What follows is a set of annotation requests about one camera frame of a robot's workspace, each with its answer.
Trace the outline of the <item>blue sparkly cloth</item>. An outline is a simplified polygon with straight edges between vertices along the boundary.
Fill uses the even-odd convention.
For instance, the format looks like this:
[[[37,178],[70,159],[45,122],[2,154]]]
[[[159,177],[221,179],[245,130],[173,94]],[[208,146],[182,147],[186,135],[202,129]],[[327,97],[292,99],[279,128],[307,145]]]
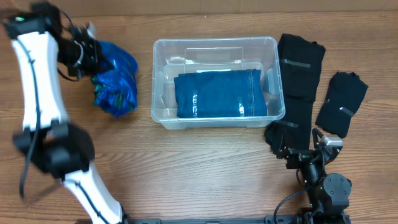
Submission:
[[[113,68],[91,78],[95,86],[93,104],[115,118],[124,116],[137,107],[137,61],[112,42],[101,40],[99,44]]]

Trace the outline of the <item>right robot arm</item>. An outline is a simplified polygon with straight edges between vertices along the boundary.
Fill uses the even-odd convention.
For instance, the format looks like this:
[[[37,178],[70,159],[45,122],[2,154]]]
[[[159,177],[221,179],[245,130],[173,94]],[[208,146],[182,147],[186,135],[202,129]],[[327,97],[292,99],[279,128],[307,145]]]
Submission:
[[[349,206],[352,183],[345,176],[325,171],[325,166],[340,153],[341,146],[317,145],[313,150],[284,149],[278,159],[287,161],[286,168],[301,173],[303,189],[283,199],[274,210],[272,222],[278,223],[279,208],[288,200],[306,193],[310,206],[293,216],[293,223],[350,223],[345,209]]]

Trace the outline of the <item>blue jeans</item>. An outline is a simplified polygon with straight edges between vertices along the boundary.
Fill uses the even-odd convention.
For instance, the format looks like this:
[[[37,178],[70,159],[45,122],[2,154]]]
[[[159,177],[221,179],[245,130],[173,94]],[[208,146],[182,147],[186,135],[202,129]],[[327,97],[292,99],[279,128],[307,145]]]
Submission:
[[[183,73],[174,78],[177,117],[266,116],[258,69]]]

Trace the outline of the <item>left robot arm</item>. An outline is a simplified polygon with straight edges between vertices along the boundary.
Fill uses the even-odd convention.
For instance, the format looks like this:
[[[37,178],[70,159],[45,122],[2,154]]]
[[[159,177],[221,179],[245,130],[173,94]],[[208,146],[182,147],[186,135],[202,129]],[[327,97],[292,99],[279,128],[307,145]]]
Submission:
[[[44,1],[31,4],[29,11],[17,11],[4,23],[24,95],[23,130],[13,142],[25,164],[59,179],[93,223],[129,223],[129,215],[96,169],[90,135],[70,121],[60,89],[60,63],[68,69],[68,80],[107,72],[113,64],[103,54],[93,26],[70,26],[72,36],[64,38],[62,16],[57,6]]]

